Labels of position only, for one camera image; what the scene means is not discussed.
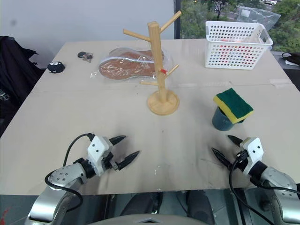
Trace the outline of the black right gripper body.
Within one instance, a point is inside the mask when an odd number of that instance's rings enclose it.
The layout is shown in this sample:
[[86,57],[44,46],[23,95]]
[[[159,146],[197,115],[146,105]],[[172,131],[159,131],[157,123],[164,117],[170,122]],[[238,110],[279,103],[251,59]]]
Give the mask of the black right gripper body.
[[248,164],[248,151],[247,150],[241,150],[240,152],[238,152],[236,154],[236,164],[234,166],[234,163],[231,166],[231,169],[240,169],[240,170],[244,170]]

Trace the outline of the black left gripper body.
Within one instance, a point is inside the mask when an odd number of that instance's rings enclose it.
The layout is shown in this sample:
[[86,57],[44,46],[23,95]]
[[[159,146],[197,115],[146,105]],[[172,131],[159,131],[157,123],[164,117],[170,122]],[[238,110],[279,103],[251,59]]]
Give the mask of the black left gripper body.
[[119,165],[113,160],[112,146],[105,150],[102,154],[102,169],[103,171],[107,171],[109,169],[114,169],[117,171],[119,169]]

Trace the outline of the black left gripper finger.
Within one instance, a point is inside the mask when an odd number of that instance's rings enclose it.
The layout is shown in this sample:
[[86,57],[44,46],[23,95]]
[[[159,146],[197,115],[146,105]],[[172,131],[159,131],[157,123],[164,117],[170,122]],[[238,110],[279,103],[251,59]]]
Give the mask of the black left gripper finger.
[[121,161],[120,163],[117,163],[117,169],[122,170],[123,168],[128,166],[130,163],[133,162],[133,160],[138,156],[139,153],[140,153],[140,151],[136,151],[134,153],[131,153],[127,157],[125,157],[123,161]]
[[114,146],[118,143],[120,143],[122,140],[124,140],[126,138],[125,135],[119,135],[119,136],[116,136],[116,137],[112,137],[109,139],[110,143]]

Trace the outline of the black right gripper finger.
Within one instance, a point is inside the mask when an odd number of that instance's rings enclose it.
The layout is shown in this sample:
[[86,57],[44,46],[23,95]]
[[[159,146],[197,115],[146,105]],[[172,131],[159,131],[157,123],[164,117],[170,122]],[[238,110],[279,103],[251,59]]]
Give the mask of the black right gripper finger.
[[242,139],[233,135],[228,135],[227,137],[238,147],[240,147],[241,143],[243,142]]
[[220,163],[222,163],[227,169],[231,169],[232,163],[224,156],[222,152],[215,148],[211,148],[211,150]]

